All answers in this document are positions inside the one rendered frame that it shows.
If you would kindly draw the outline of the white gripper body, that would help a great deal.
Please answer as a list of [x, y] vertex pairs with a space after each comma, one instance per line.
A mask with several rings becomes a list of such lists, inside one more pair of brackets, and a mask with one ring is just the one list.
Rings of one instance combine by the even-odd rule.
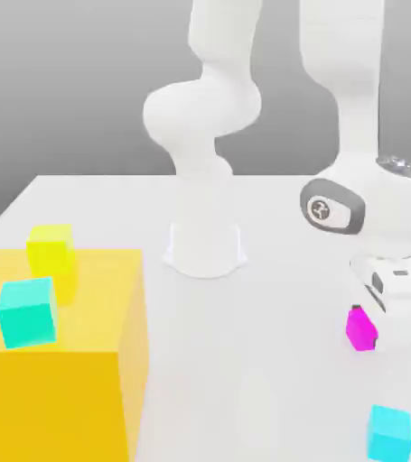
[[364, 288], [363, 309], [378, 332], [375, 349], [387, 352], [411, 345], [411, 299], [382, 300], [372, 287]]

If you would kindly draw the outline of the small magenta cube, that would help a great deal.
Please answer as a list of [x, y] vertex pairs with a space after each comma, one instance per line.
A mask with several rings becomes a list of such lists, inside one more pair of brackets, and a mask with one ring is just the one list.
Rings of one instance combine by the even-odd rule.
[[352, 305], [348, 313], [346, 335], [356, 351], [371, 351], [376, 347], [378, 331], [360, 305]]

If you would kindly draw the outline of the small cyan cube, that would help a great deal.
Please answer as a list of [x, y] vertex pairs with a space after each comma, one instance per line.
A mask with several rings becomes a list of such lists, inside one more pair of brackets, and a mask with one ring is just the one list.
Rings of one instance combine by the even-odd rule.
[[367, 432], [367, 456], [378, 462], [408, 462], [411, 455], [411, 415], [373, 405]]

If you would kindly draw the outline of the small yellow cube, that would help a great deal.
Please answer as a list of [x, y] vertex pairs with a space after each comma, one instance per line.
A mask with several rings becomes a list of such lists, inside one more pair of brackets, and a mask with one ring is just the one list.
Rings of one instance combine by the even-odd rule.
[[34, 226], [26, 241], [26, 254], [35, 277], [69, 272], [75, 260], [71, 225]]

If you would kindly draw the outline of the small turquoise cube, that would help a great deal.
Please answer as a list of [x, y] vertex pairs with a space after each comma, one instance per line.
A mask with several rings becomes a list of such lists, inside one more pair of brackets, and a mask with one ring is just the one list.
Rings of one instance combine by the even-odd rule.
[[4, 282], [0, 329], [7, 349], [55, 343], [58, 310], [52, 277]]

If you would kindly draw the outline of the large yellow box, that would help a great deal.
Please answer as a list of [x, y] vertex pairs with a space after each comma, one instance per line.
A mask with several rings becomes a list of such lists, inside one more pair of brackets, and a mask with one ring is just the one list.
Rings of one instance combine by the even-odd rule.
[[[80, 249], [55, 343], [7, 349], [0, 329], [0, 462], [135, 462], [149, 365], [138, 250]], [[0, 249], [4, 282], [29, 276]]]

